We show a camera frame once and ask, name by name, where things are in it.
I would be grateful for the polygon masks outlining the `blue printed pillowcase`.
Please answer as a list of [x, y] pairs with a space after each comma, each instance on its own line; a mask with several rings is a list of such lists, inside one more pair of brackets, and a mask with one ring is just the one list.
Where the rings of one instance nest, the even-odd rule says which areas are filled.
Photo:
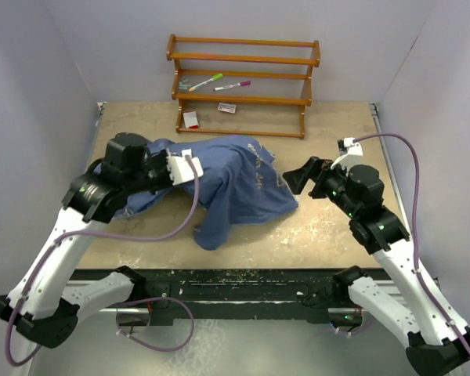
[[193, 233], [203, 249], [214, 251], [226, 243], [234, 225], [261, 225], [288, 215], [298, 202], [273, 167], [274, 156], [249, 136], [221, 136], [190, 143], [156, 139], [146, 143], [151, 153], [169, 150], [179, 155], [191, 150], [203, 174], [182, 189], [205, 209], [203, 222]]

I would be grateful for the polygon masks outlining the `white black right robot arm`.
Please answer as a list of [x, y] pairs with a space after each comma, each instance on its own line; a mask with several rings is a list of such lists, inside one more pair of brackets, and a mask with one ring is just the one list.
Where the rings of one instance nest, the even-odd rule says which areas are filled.
[[470, 360], [470, 325], [414, 257], [406, 227], [383, 204], [385, 186], [377, 169], [365, 164], [346, 169], [311, 157], [283, 177], [294, 194], [313, 181], [311, 198], [327, 198], [349, 217], [353, 237], [389, 275], [404, 300], [399, 303], [360, 267], [352, 266], [334, 276], [332, 295], [340, 306], [354, 303], [366, 309], [399, 340], [419, 375], [446, 375]]

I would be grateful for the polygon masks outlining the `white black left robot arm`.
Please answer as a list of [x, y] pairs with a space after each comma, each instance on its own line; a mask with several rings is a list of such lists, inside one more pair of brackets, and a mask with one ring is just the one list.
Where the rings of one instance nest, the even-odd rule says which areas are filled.
[[94, 238], [118, 238], [104, 229], [130, 196], [173, 185], [171, 162], [166, 150], [151, 151], [144, 137], [120, 133], [107, 143], [103, 157], [71, 182], [34, 263], [18, 285], [0, 295], [7, 341], [16, 332], [54, 349], [101, 309], [120, 302], [128, 307], [143, 303], [146, 280], [127, 266], [81, 288], [69, 288], [67, 282]]

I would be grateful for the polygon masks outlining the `white red small box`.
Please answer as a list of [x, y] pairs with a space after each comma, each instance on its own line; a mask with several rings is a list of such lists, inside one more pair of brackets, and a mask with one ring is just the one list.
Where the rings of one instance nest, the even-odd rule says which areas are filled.
[[188, 111], [183, 113], [184, 127], [188, 129], [199, 128], [197, 113], [195, 111]]

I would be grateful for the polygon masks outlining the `pale green small clips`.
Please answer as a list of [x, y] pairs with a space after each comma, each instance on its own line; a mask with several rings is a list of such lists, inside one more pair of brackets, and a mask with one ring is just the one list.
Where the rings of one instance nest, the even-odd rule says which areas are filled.
[[185, 79], [182, 79], [182, 80], [179, 82], [179, 87], [180, 87], [180, 88], [187, 88], [187, 89], [189, 89], [189, 88], [191, 87], [191, 84], [190, 84], [189, 80], [185, 78]]

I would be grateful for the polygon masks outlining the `white red label card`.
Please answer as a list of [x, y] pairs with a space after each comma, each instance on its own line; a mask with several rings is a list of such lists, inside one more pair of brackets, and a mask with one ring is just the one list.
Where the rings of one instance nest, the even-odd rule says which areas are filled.
[[231, 103], [219, 103], [218, 105], [218, 111], [228, 113], [228, 114], [234, 114], [237, 110], [237, 106], [235, 104]]

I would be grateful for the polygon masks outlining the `magenta cap marker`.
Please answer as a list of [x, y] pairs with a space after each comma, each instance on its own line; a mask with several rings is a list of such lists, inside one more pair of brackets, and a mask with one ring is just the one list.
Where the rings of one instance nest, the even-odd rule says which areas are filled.
[[214, 87], [213, 91], [214, 92], [220, 92], [220, 91], [224, 91], [224, 90], [228, 90], [228, 89], [234, 89], [234, 88], [237, 88], [237, 87], [249, 86], [250, 84], [251, 84], [251, 81], [240, 81], [240, 82], [234, 83], [234, 84]]

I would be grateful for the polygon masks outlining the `green cap marker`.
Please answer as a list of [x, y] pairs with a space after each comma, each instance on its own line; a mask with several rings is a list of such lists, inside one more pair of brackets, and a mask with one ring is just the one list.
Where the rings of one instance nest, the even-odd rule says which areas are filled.
[[217, 74], [213, 75], [211, 78], [209, 78], [209, 79], [207, 79], [207, 80], [204, 80], [204, 81], [202, 81], [202, 82], [200, 82], [200, 83], [198, 83], [198, 84], [196, 84], [196, 85], [191, 86], [191, 87], [188, 89], [188, 91], [189, 91], [189, 92], [193, 92], [193, 91], [197, 90], [198, 88], [200, 88], [200, 87], [202, 87], [202, 86], [205, 86], [206, 84], [209, 84], [209, 83], [211, 83], [211, 82], [214, 82], [214, 81], [219, 80], [219, 79], [222, 78], [222, 77], [223, 77], [223, 74], [222, 74], [222, 73], [217, 73]]

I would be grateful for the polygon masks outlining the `wooden slatted rack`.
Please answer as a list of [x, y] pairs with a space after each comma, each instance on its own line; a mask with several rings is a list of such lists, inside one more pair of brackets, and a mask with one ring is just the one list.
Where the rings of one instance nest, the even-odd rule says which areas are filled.
[[[281, 47], [309, 49], [308, 58], [241, 55], [227, 53], [181, 52], [179, 44], [218, 44], [228, 46]], [[178, 113], [175, 131], [178, 133], [204, 133], [219, 136], [274, 136], [292, 139], [304, 139], [306, 136], [306, 108], [313, 101], [313, 70], [320, 65], [320, 42], [295, 42], [261, 39], [236, 38], [200, 38], [177, 36], [171, 34], [166, 48], [166, 58], [174, 64], [174, 78], [171, 88], [171, 98], [178, 102]], [[200, 61], [210, 63], [246, 63], [266, 65], [300, 66], [305, 68], [303, 73], [264, 72], [262, 70], [209, 70], [186, 69], [183, 61]], [[247, 88], [254, 79], [300, 81], [302, 91], [295, 97], [255, 96], [248, 94], [229, 95], [227, 92], [235, 88]], [[189, 102], [210, 102], [228, 104], [251, 104], [296, 107], [298, 111], [297, 132], [258, 132], [255, 130], [229, 131], [221, 128], [203, 129], [200, 126], [186, 125], [186, 106]]]

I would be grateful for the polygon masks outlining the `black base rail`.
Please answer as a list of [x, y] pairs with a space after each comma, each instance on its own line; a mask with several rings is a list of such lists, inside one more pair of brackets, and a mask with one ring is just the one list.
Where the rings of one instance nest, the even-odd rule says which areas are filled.
[[340, 287], [339, 269], [130, 269], [137, 280], [131, 297], [146, 308], [151, 325], [176, 319], [303, 320], [357, 327], [365, 309]]

